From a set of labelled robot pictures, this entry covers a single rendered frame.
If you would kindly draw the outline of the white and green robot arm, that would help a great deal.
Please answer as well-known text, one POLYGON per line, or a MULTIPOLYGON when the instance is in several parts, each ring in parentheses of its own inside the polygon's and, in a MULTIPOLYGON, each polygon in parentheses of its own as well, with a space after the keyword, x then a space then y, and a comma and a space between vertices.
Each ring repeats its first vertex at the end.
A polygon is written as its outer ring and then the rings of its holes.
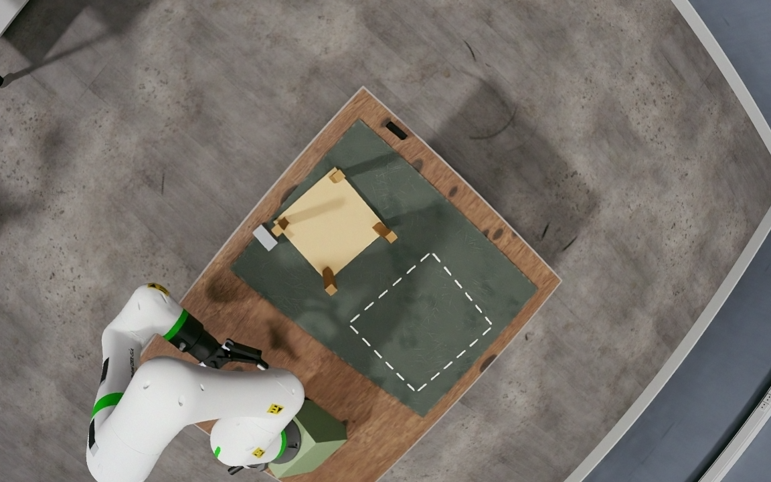
POLYGON ((153 282, 137 288, 105 327, 86 449, 97 482, 143 482, 185 425, 210 419, 218 419, 212 452, 232 466, 229 474, 244 468, 263 472, 269 462, 289 463, 297 456, 302 435, 292 418, 302 408, 304 388, 290 370, 220 370, 169 355, 140 366, 141 350, 154 333, 187 353, 203 330, 201 321, 153 282))

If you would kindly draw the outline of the small wooden stool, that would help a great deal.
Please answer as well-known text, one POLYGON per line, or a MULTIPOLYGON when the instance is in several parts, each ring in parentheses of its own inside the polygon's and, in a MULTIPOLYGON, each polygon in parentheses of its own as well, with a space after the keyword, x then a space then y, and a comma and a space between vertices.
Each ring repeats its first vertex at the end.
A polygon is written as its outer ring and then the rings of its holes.
POLYGON ((377 237, 394 243, 386 228, 336 168, 275 219, 272 231, 290 239, 323 276, 325 292, 337 292, 334 275, 377 237), (331 176, 335 173, 333 176, 331 176))

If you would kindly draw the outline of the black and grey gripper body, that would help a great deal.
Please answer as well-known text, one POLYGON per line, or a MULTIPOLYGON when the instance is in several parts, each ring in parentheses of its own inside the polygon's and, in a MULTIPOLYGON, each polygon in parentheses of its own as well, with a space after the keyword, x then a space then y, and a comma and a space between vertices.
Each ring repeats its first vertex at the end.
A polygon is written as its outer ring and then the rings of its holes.
POLYGON ((201 337, 187 353, 195 357, 199 362, 205 361, 205 366, 211 367, 210 362, 214 361, 216 368, 222 368, 224 364, 227 364, 227 362, 218 362, 216 360, 217 356, 229 357, 227 349, 222 348, 222 344, 218 343, 217 339, 205 330, 203 330, 201 337))

